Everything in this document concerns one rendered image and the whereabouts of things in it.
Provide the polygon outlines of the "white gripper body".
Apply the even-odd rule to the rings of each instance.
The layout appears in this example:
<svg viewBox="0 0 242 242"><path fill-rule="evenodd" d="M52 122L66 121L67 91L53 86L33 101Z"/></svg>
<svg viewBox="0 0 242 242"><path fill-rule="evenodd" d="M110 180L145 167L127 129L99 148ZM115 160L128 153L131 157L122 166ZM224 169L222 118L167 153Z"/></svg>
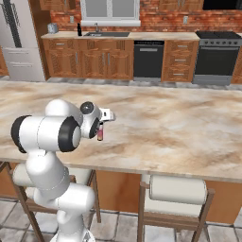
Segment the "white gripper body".
<svg viewBox="0 0 242 242"><path fill-rule="evenodd" d="M100 111L101 111L101 117L100 117L101 122L109 122L109 121L114 121L116 119L115 113L112 112L110 109L100 108Z"/></svg>

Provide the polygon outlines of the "small pink bottle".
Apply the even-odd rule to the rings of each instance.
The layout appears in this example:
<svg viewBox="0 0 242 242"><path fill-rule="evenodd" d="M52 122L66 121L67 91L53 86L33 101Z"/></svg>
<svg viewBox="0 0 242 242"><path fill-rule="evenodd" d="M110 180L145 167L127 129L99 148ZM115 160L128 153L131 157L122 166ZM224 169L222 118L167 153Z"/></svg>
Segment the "small pink bottle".
<svg viewBox="0 0 242 242"><path fill-rule="evenodd" d="M103 130L104 130L104 123L100 122L98 133L97 133L97 141L103 141Z"/></svg>

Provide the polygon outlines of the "dark sink basin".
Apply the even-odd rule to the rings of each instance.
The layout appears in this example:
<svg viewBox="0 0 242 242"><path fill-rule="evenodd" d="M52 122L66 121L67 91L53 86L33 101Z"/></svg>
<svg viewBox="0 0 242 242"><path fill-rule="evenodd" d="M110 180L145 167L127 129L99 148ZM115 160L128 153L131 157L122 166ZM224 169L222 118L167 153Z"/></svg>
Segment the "dark sink basin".
<svg viewBox="0 0 242 242"><path fill-rule="evenodd" d="M129 32L88 32L84 36L90 37L128 37Z"/></svg>

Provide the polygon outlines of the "wooden cupboard run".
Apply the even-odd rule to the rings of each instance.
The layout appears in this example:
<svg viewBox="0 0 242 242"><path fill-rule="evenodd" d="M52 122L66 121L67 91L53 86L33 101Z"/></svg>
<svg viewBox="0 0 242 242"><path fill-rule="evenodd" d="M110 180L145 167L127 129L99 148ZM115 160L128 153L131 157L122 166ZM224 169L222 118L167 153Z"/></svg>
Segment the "wooden cupboard run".
<svg viewBox="0 0 242 242"><path fill-rule="evenodd" d="M133 40L44 39L51 77L133 78Z"/></svg>

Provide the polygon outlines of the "wooden stool with white cushion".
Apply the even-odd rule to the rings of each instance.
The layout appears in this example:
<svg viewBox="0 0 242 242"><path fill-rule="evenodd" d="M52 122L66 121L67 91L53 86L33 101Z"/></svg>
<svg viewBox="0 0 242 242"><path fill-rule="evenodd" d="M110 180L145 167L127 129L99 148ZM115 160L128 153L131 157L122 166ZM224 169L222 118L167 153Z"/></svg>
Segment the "wooden stool with white cushion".
<svg viewBox="0 0 242 242"><path fill-rule="evenodd" d="M53 209L44 208L34 202L31 198L34 192L34 187L30 183L30 179L24 169L24 164L18 164L16 166L17 169L17 178L24 181L25 183L21 183L17 185L13 180L13 168L10 166L8 162L0 162L0 173L6 169L9 178L13 183L14 189L17 193L18 200L21 201L23 209L27 214L30 224L33 227L34 233L38 239L38 242L44 242L43 235L41 233L39 224L34 216L35 212L44 212L48 214L55 214L57 211ZM77 182L82 185L90 186L91 184L94 186L95 191L95 211L97 222L101 222L100 216L100 207L99 207L99 198L98 198L98 189L97 189L97 182L96 182L96 173L94 170L90 169L81 169L81 168L70 168L70 180L71 182Z"/></svg>
<svg viewBox="0 0 242 242"><path fill-rule="evenodd" d="M215 192L202 179L142 175L137 242L146 225L193 231L191 242L199 242Z"/></svg>

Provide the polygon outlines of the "black dishwasher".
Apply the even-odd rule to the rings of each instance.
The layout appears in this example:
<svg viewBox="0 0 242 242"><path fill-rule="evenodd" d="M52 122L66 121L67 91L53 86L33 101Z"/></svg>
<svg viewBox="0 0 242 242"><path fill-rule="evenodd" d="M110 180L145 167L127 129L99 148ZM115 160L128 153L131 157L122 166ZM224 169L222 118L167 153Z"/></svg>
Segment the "black dishwasher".
<svg viewBox="0 0 242 242"><path fill-rule="evenodd" d="M133 79L160 81L163 67L164 41L135 40Z"/></svg>

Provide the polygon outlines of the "wooden drawer stack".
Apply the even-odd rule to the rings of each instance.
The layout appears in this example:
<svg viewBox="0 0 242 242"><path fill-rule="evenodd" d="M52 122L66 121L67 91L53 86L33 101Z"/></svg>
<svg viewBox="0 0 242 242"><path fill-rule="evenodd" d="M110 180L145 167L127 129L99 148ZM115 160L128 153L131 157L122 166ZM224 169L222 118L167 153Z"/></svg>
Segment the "wooden drawer stack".
<svg viewBox="0 0 242 242"><path fill-rule="evenodd" d="M165 41L161 81L191 82L198 47L198 41Z"/></svg>

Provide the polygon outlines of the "white framed window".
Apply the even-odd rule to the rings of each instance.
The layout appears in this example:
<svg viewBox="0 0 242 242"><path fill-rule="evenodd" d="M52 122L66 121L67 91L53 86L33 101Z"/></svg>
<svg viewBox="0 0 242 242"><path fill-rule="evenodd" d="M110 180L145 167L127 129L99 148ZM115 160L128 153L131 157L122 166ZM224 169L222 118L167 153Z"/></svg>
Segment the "white framed window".
<svg viewBox="0 0 242 242"><path fill-rule="evenodd" d="M80 0L82 26L140 26L140 0Z"/></svg>

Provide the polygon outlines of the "grey toaster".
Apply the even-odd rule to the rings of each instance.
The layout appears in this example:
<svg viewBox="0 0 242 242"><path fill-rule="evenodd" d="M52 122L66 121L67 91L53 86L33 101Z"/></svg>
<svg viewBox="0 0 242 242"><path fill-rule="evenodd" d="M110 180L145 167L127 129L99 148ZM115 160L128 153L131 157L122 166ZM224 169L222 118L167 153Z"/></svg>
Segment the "grey toaster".
<svg viewBox="0 0 242 242"><path fill-rule="evenodd" d="M51 34L55 34L58 32L58 26L56 23L50 23L47 25L48 32Z"/></svg>

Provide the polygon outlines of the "silver fridge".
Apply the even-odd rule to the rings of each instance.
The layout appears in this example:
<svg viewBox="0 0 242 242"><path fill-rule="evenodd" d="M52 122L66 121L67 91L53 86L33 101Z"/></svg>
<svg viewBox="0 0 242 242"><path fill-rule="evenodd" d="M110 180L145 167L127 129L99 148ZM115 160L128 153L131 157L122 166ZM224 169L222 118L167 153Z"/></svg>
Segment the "silver fridge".
<svg viewBox="0 0 242 242"><path fill-rule="evenodd" d="M13 81L45 81L28 0L0 0L0 46Z"/></svg>

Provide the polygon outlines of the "narrow wooden cupboard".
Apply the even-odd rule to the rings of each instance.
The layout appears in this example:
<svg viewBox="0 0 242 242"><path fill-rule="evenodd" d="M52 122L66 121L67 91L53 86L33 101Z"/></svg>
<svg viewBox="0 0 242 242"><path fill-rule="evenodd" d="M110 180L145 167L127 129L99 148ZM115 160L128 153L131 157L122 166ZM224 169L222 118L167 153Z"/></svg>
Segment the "narrow wooden cupboard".
<svg viewBox="0 0 242 242"><path fill-rule="evenodd" d="M0 46L0 76L7 76L9 74L3 52L2 47Z"/></svg>
<svg viewBox="0 0 242 242"><path fill-rule="evenodd" d="M235 68L233 70L232 84L242 83L242 56L237 58Z"/></svg>

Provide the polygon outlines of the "silver black oven with hob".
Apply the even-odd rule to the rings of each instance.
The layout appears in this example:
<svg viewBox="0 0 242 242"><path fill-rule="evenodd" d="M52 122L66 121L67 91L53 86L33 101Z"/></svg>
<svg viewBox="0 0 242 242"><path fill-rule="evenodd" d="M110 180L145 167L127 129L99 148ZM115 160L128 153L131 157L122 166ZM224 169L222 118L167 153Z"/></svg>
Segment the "silver black oven with hob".
<svg viewBox="0 0 242 242"><path fill-rule="evenodd" d="M193 84L230 85L242 37L233 31L200 31Z"/></svg>

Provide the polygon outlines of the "black microwave oven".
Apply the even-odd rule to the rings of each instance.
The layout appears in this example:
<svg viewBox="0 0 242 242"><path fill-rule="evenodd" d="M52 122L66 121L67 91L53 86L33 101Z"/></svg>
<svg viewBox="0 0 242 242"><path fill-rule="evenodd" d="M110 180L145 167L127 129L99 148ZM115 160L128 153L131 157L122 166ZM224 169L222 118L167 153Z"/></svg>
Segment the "black microwave oven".
<svg viewBox="0 0 242 242"><path fill-rule="evenodd" d="M242 10L242 0L204 0L204 10L238 9Z"/></svg>

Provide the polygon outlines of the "wooden wall cupboard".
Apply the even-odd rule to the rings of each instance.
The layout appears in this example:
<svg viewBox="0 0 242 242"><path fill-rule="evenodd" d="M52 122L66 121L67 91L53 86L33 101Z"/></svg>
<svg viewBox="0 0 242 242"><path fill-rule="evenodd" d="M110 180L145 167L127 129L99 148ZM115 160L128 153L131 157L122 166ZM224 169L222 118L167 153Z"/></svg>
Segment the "wooden wall cupboard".
<svg viewBox="0 0 242 242"><path fill-rule="evenodd" d="M204 0L160 0L159 10L202 10Z"/></svg>
<svg viewBox="0 0 242 242"><path fill-rule="evenodd" d="M76 8L76 0L40 0L42 10L67 11Z"/></svg>

